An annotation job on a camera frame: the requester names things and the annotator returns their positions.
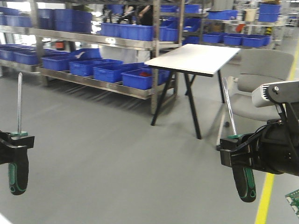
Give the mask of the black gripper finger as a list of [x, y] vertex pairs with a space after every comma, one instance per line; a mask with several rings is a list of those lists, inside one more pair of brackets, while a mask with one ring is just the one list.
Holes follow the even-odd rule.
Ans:
[[221, 164], [233, 167], [254, 167], [254, 144], [259, 139], [259, 134], [244, 134], [233, 138], [220, 139]]
[[28, 150], [34, 147], [35, 137], [0, 132], [0, 163], [28, 165]]

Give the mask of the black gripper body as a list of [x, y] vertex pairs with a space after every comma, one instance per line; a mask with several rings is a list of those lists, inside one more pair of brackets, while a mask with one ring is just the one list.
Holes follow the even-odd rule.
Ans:
[[272, 174], [299, 175], [299, 134], [287, 121], [268, 120], [251, 134], [251, 168]]

